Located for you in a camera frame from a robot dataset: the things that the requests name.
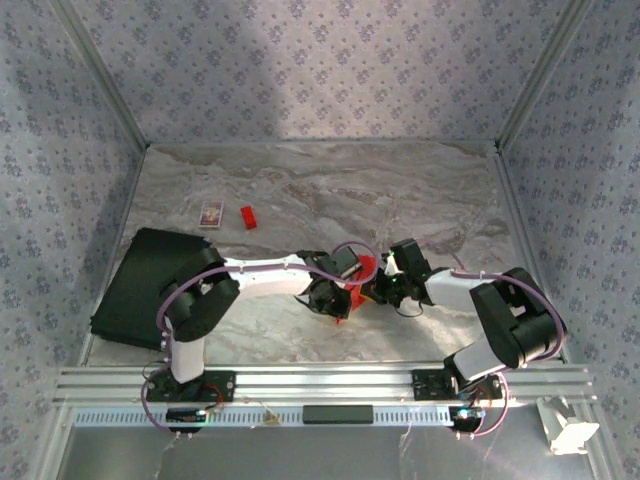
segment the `metal rail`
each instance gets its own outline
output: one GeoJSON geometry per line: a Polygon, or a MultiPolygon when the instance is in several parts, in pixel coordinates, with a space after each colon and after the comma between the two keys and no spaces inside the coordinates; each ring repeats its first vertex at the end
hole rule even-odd
{"type": "MultiPolygon", "coordinates": [[[[211,370],[236,372],[234,404],[447,405],[461,401],[414,402],[411,370],[442,368],[440,363],[221,365],[211,370]]],[[[547,361],[506,373],[510,406],[545,396],[570,403],[597,399],[584,365],[547,361]]],[[[66,407],[116,407],[140,403],[142,367],[85,367],[62,371],[54,403],[66,407]]],[[[492,406],[501,405],[494,401],[492,406]]]]}

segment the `white bracket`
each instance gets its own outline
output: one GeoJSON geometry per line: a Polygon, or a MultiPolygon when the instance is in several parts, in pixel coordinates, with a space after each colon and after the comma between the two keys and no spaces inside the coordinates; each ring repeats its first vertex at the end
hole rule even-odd
{"type": "Polygon", "coordinates": [[[600,428],[599,423],[578,420],[564,397],[538,398],[536,404],[554,455],[587,454],[584,444],[600,428]]]}

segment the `white marble table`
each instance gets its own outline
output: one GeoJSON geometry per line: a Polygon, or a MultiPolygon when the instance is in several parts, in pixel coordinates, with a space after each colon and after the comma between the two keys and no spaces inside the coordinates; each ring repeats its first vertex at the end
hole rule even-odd
{"type": "MultiPolygon", "coordinates": [[[[414,237],[446,244],[468,270],[504,271],[516,259],[489,148],[429,142],[151,147],[117,259],[139,228],[153,227],[207,236],[222,255],[248,259],[330,250],[348,239],[384,250],[414,237]],[[225,202],[220,229],[198,228],[204,200],[225,202]],[[254,208],[255,230],[244,227],[244,205],[254,208]]],[[[429,248],[423,251],[432,266],[453,265],[429,248]]],[[[209,335],[206,360],[440,360],[480,334],[476,318],[440,308],[409,319],[365,304],[337,325],[293,298],[272,296],[234,304],[209,335]]],[[[89,364],[140,365],[160,357],[96,338],[89,364]]]]}

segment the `wall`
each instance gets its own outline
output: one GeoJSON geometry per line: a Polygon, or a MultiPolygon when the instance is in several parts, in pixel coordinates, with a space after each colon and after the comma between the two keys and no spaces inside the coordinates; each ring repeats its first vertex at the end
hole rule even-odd
{"type": "Polygon", "coordinates": [[[139,152],[46,2],[0,2],[0,478],[76,361],[139,152]]]}
{"type": "Polygon", "coordinates": [[[493,139],[566,2],[73,3],[156,143],[493,139]]]}
{"type": "Polygon", "coordinates": [[[597,0],[506,158],[534,250],[640,478],[640,6],[597,0]]]}

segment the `red block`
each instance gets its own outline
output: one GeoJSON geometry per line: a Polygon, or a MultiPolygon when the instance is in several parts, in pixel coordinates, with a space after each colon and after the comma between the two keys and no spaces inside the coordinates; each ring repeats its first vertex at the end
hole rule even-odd
{"type": "MultiPolygon", "coordinates": [[[[362,270],[356,273],[354,280],[360,280],[376,268],[376,259],[370,255],[358,255],[360,263],[362,264],[362,270]]],[[[366,297],[360,295],[360,288],[362,285],[346,285],[345,290],[351,292],[351,312],[354,312],[360,305],[367,301],[366,297]]],[[[342,323],[342,318],[337,318],[337,323],[342,323]]]]}
{"type": "Polygon", "coordinates": [[[244,224],[247,227],[247,230],[251,230],[252,228],[256,228],[258,224],[256,223],[256,216],[253,213],[253,209],[249,206],[242,207],[240,209],[242,212],[242,218],[244,219],[244,224]]]}

